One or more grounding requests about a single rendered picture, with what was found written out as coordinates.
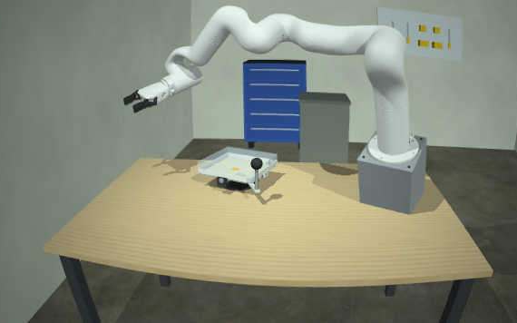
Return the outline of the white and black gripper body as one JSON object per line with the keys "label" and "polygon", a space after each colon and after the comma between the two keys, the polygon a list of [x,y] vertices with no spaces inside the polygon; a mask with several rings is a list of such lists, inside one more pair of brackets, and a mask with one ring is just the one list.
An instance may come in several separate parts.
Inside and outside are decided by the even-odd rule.
{"label": "white and black gripper body", "polygon": [[157,104],[169,97],[169,89],[167,84],[160,80],[158,83],[146,86],[138,91],[141,95],[139,102],[143,102],[144,99],[149,99],[149,102],[153,102],[153,98],[157,97]]}

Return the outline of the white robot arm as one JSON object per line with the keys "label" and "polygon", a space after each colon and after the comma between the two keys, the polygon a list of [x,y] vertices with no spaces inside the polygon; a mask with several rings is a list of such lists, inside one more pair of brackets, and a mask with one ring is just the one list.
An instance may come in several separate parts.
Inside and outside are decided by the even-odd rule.
{"label": "white robot arm", "polygon": [[[311,53],[364,54],[376,109],[377,135],[368,144],[370,155],[386,164],[409,162],[417,155],[419,145],[409,131],[406,43],[398,30],[386,25],[316,24],[286,14],[269,15],[255,24],[244,9],[223,6],[193,46],[180,47],[168,57],[164,65],[168,76],[162,78],[169,89],[168,98],[201,83],[198,66],[211,59],[229,34],[253,54],[266,54],[282,42],[297,44]],[[183,57],[195,65],[186,67]]]}

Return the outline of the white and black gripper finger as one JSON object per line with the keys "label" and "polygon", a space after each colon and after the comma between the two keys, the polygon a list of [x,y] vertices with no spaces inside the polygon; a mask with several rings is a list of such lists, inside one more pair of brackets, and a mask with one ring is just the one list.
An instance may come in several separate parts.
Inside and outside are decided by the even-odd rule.
{"label": "white and black gripper finger", "polygon": [[[129,104],[129,103],[132,103],[132,102],[133,102],[133,101],[135,101],[135,100],[140,100],[140,99],[141,99],[141,97],[140,97],[140,95],[138,94],[138,91],[139,91],[139,90],[136,90],[136,91],[135,91],[134,93],[132,93],[131,95],[129,95],[129,96],[127,96],[127,97],[123,98],[124,105],[127,105],[127,104]],[[135,98],[137,95],[138,95],[138,97],[137,97],[137,98]]]}
{"label": "white and black gripper finger", "polygon": [[153,98],[153,102],[149,102],[149,99],[144,99],[143,102],[139,102],[134,104],[133,111],[136,113],[142,109],[146,109],[147,107],[152,107],[154,105],[157,105],[157,97]]}

